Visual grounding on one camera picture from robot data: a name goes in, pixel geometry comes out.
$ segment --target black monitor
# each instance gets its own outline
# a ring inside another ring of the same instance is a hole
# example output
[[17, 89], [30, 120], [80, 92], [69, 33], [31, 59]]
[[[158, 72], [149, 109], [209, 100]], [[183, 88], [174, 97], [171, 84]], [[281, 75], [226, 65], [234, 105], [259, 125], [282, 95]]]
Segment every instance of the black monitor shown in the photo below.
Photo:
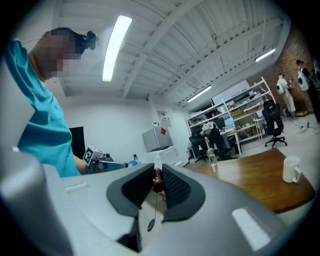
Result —
[[225, 120], [222, 117], [213, 120], [213, 122], [216, 124], [216, 126], [218, 126], [219, 129], [226, 127]]

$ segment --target brick wall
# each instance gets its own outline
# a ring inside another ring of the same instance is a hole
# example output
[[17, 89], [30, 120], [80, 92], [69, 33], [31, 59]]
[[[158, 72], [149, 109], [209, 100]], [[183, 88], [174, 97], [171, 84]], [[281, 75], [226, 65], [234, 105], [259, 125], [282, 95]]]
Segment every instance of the brick wall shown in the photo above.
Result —
[[281, 108], [283, 108], [285, 106], [283, 96], [279, 95], [276, 89], [277, 81], [279, 79], [278, 75], [279, 73], [282, 73], [284, 75], [284, 79], [288, 83], [289, 80], [292, 79], [292, 96], [294, 101], [303, 101], [305, 102], [307, 109], [312, 110], [307, 93], [301, 91], [298, 83], [296, 60], [303, 61], [304, 67], [307, 68], [309, 72], [312, 70], [313, 61], [308, 51], [307, 44], [299, 30], [294, 25], [291, 25], [286, 43], [275, 64], [251, 76], [247, 79], [247, 82], [252, 86], [254, 83], [261, 81], [261, 77], [263, 77], [270, 87], [275, 101], [280, 104]]

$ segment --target white mug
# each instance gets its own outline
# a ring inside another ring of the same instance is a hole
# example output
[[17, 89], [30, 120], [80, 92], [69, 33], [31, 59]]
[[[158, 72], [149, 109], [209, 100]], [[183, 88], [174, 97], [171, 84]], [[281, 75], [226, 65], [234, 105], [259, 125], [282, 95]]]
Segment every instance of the white mug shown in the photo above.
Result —
[[301, 177], [301, 170], [299, 169], [300, 159], [296, 156], [289, 156], [283, 162], [282, 178], [287, 183], [297, 183]]

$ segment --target water bottle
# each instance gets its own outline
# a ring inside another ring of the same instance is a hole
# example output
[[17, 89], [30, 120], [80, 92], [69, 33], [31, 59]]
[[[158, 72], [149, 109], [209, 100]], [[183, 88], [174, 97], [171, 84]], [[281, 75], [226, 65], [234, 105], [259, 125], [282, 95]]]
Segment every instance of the water bottle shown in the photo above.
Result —
[[208, 158], [209, 158], [209, 162], [211, 164], [212, 167], [212, 171], [215, 172], [216, 171], [216, 166], [217, 166], [217, 158], [214, 152], [213, 148], [209, 148], [206, 152]]

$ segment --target wooden table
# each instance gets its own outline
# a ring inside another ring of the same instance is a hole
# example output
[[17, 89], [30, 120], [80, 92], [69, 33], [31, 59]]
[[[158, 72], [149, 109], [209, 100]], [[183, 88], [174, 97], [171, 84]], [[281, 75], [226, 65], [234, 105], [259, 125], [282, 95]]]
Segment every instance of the wooden table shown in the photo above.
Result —
[[213, 172], [209, 163], [193, 163], [187, 169], [236, 185], [274, 213], [283, 213], [306, 204], [315, 190], [302, 174], [298, 183], [282, 179], [285, 155], [278, 149], [219, 161]]

